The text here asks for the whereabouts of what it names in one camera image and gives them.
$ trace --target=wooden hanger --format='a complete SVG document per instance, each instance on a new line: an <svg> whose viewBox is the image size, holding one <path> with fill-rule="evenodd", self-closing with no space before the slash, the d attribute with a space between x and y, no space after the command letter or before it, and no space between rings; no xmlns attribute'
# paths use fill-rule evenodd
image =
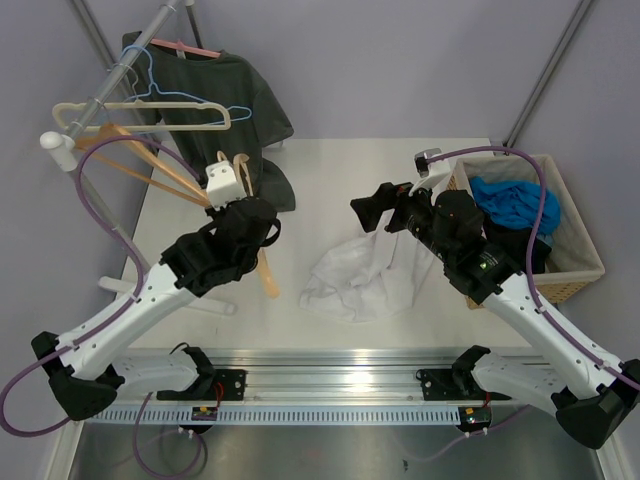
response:
<svg viewBox="0 0 640 480"><path fill-rule="evenodd" d="M100 140L103 140L108 137L112 137L114 135L131 135L131 133L121 127L119 125L115 125L112 123L106 123L100 129L100 132L95 137L80 137L76 139L76 148L82 150L87 149L94 143L97 143ZM186 190L191 192L193 196L199 199L202 202L205 202L209 205L209 197L207 197L206 192L204 192L198 185L194 184L190 179L183 177L172 167L168 166L158 157L156 157L153 153L147 150L140 142L136 141L124 141L122 142L125 147L131 150L137 157L144 160L146 163L151 165L154 168L157 168L162 173L164 173L171 180L176 182L178 185L184 187Z"/></svg>
<svg viewBox="0 0 640 480"><path fill-rule="evenodd" d="M218 152L218 161L220 161L221 158L226 160L224 153ZM240 169L244 171L247 188L249 190L249 196L253 197L253 185L251 184L251 177L249 176L249 167L247 167L248 160L249 157L244 153L237 154L235 157L233 157L233 171L236 174L236 178L240 182L242 182ZM256 270L258 271L258 275L260 275L262 286L264 287L264 291L267 296L269 296L270 298L279 297L280 288L278 287L278 284L273 277L273 273L271 272L271 268L269 267L269 262L267 262L267 253L265 252L264 248L258 250L258 265L256 266Z"/></svg>
<svg viewBox="0 0 640 480"><path fill-rule="evenodd" d="M85 148L78 148L76 147L78 150L80 150L81 152L86 152L87 149ZM167 193L171 193L172 195L175 195L176 197L180 197L184 200L187 200L188 202L191 203L195 203L196 205L200 206L200 207L204 207L207 208L209 206L211 206L211 204L208 201L204 201L201 198L196 198L196 197L192 197L191 195L187 195L186 193L181 192L180 190L176 190L175 188L172 188L168 185L165 185L164 183L158 182L156 180L153 180L151 178L145 177L144 175L139 174L138 172L136 172L135 170L131 170L128 167L125 167L124 165L116 162L115 160L111 160L110 158L102 155L101 153L95 152L92 157L96 158L97 160L100 160L102 163L105 163L107 165L109 165L110 167L113 167L117 170L120 170L121 172L126 173L127 175L132 176L133 178L136 178L138 180L141 180L145 183L148 183L149 185L152 185L154 187L158 187L161 190L164 190Z"/></svg>

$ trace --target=blue cloth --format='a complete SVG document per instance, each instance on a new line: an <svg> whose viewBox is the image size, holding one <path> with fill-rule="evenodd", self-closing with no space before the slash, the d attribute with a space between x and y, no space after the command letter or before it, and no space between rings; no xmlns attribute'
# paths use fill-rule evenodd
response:
<svg viewBox="0 0 640 480"><path fill-rule="evenodd" d="M540 186L531 182L485 183L480 177L470 181L476 204L491 220L503 227L522 230L533 227L540 203ZM551 235L560 224L560 205L547 189L539 233Z"/></svg>

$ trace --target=purple tube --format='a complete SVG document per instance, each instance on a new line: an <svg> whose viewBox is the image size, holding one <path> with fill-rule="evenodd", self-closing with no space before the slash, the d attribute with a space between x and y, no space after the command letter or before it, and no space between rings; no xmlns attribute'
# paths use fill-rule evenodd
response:
<svg viewBox="0 0 640 480"><path fill-rule="evenodd" d="M511 155L516 155L525 159L527 162L531 164L531 166L536 171L538 178L540 179L540 204L538 205L538 214L536 216L536 220L533 223L533 228L531 229L531 236L529 237L529 243L527 244L527 258L526 258L526 275L527 275L527 284L529 285L529 291L531 292L531 298L538 308L543 307L542 302L540 301L540 297L538 296L538 291L536 290L536 285L533 280L533 269L532 269L532 256L533 256L533 246L536 241L536 236L538 235L538 228L540 227L540 221L542 220L542 213L544 212L544 201L547 195L547 180L544 176L544 172L540 165L528 154L523 151L517 150L515 148L510 147L473 147L473 148L465 148L462 150L456 150L455 152L448 152L442 155L436 155L435 157L431 157L427 160L427 163L439 162L440 160L445 160L451 157L457 157L460 155L469 155L471 153L478 152L503 152ZM578 342L569 332L567 332L562 325L560 325L553 316L547 312L546 310L541 310L544 318L556 329L556 331L562 335L565 340L567 340L571 345L573 345L580 353L582 353L585 357L589 358L592 362L594 362L599 367L603 367L604 361L599 358L597 355L591 353L589 349L584 347L580 342ZM614 370L611 367L603 367L603 369L616 377L617 379L623 381L627 385L636 390L640 391L640 384L634 382L630 378L625 377L622 373Z"/></svg>
<svg viewBox="0 0 640 480"><path fill-rule="evenodd" d="M107 138L107 139L105 139L105 140L103 140L101 142L98 142L95 145L93 145L91 148L89 148L84 153L84 155L82 155L82 158L78 162L77 175L76 175L76 178L75 178L76 192L78 193L78 198L80 199L80 202L82 203L84 208L87 210L87 212L89 212L89 215L91 215L91 218L93 218L96 221L96 223L105 232L107 232L107 234L109 234L109 236L111 236L112 238L117 240L118 243L120 243L120 245L124 249L124 251L127 253L127 255L131 258L131 260L133 260L133 263L134 263L134 265L136 267L136 272L137 272L137 275L138 275L138 278L137 278L137 281L136 281L136 286L135 286L134 291L133 291L133 295L135 297L137 297L140 294L140 292L142 290L142 286L144 284L144 269L142 268L142 262L140 261L140 258L131 249L131 247L127 244L127 242L125 242L124 238L122 238L122 236L118 232L116 232L115 230L112 230L111 226L108 223L106 223L102 218L100 218L100 216L96 213L96 211L93 209L93 207L89 203L89 201L88 201L88 199L87 199L87 197L86 197L86 195L84 193L84 190L82 189L82 170L83 170L85 164L87 163L87 161L89 160L89 157L91 157L91 155L93 155L93 153L95 153L98 149L104 147L105 145L108 145L108 144L114 143L114 142L121 142L121 141L141 142L141 143L144 143L146 145L158 148L159 150L162 150L163 152L167 153L168 155L173 157L175 160L177 160L194 177L197 178L198 174L178 154L176 154L172 150L170 150L167 147L165 147L165 146L163 146L163 145L161 145L161 144L159 144L157 142L154 142L152 140L148 140L148 139L146 139L144 137L137 137L137 136L134 136L134 135L118 135L118 136ZM94 336L98 332L101 332L102 330L107 328L109 325L111 325L113 322L115 322L118 318L120 318L120 316L131 306L132 303L133 303L133 299L127 300L116 312L114 312L111 316L109 316L109 318L107 318L104 322L102 322L97 327L89 330L87 333L83 334L82 336L78 337L74 341L74 345L80 345L81 343L87 341L89 338L91 338L92 336ZM52 425L52 426L47 427L47 428L44 428L42 430L34 430L34 431L19 430L19 429L13 427L11 424L9 424L9 422L7 420L7 417L5 415L5 411L4 411L5 403L6 403L6 400L7 400L7 396L9 395L9 392L11 392L13 387L20 380L22 380L28 374L30 374L34 370L40 368L41 366L43 366L47 362L49 362L49 361L51 361L51 360L53 360L55 358L58 358L59 356L67 353L69 350L71 350L71 347L63 347L60 350L56 350L55 352L47 355L46 357L43 357L42 359L38 360L37 362L29 365L27 368L25 368L20 373L18 373L15 377L13 377L11 380L9 380L9 382L7 382L7 384L2 389L2 392L0 392L0 427L2 427L3 430L5 430L7 433L9 433L11 435L14 435L16 437L31 438L31 437L39 437L41 435L46 435L48 433L51 433L51 432L59 429L60 427L63 427L67 423L69 423L70 419L69 418L65 418L64 420L61 420L60 422L56 423L55 425Z"/></svg>
<svg viewBox="0 0 640 480"><path fill-rule="evenodd" d="M518 410L516 413L514 413L513 415L511 415L510 417L506 418L505 420L503 420L502 422L498 423L495 426L489 427L489 432L496 432L498 430L501 430L502 428L506 427L507 425L510 425L511 423L513 423L516 419L520 418L523 414L529 412L531 410L530 406L526 406L524 408L521 408L520 410ZM434 453L433 455L430 455L428 457L416 457L406 451L402 452L402 455L404 457L406 457L409 460L413 460L414 462L421 462L421 463L429 463L429 462L433 462L437 459L439 459L440 457L442 457L445 453L447 453L449 450L451 450L453 447L455 447L458 443L462 442L463 440L467 440L469 438L472 437L484 437L484 432L482 431L478 431L478 432L474 432L472 434L470 434L468 437L466 435L462 435L460 437L456 437L453 440L451 440L449 443L447 443L444 447L442 447L440 450L438 450L436 453ZM400 442L398 441L397 438L394 437L394 439L396 440L396 444L398 445L398 447L400 447L401 450L404 450L402 448L402 445L400 444Z"/></svg>
<svg viewBox="0 0 640 480"><path fill-rule="evenodd" d="M133 456L136 458L136 461L138 462L138 465L140 465L140 468L142 468L147 474L151 475L154 478L159 478L164 480L178 480L180 478L184 478L184 476L187 475L191 470L193 470L193 468L198 463L198 459L200 458L200 453L202 453L204 440L200 438L200 435L195 434L195 437L198 440L198 451L196 452L195 457L193 457L193 460L187 466L187 468L185 468L181 472L175 475L163 475L149 468L149 466L146 463L144 463L144 460L142 460L142 456L140 455L140 450L138 449L138 430L140 429L140 420L142 419L142 414L144 413L144 409L147 406L147 403L149 403L149 400L151 399L151 395L152 395L151 393L148 394L144 399L144 402L142 402L142 406L140 407L140 410L138 411L138 415L136 416L136 423L133 426Z"/></svg>

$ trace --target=white plastic hanger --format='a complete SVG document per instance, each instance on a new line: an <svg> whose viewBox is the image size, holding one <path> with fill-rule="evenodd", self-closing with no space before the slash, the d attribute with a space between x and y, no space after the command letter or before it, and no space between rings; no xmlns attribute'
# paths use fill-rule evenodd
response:
<svg viewBox="0 0 640 480"><path fill-rule="evenodd" d="M62 118L62 112L69 110L81 111L86 103L58 103L53 107L53 118L60 128L67 128L68 125ZM103 108L109 110L132 110L143 108L193 108L195 110L217 110L222 114L222 121L216 124L203 123L197 125L126 125L129 132L191 132L191 131L215 131L215 130L229 130L231 128L231 116L229 111L220 105L213 102L144 102L142 100L136 100L134 102L114 102L104 103ZM86 132L97 132L100 130L100 125L88 126Z"/></svg>

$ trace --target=metal floor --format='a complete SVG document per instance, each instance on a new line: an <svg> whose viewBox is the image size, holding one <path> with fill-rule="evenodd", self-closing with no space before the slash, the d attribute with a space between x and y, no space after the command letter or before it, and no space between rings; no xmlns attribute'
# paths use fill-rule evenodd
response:
<svg viewBox="0 0 640 480"><path fill-rule="evenodd" d="M514 412L494 409L496 419ZM144 445L163 429L144 426ZM70 479L148 479L132 458L131 426L86 425ZM545 413L530 411L487 437L470 438L431 462L461 433L450 426L216 426L204 434L206 462L193 479L304 480L601 480L593 451L569 438ZM142 449L147 464L175 474L193 458L195 440L171 435Z"/></svg>

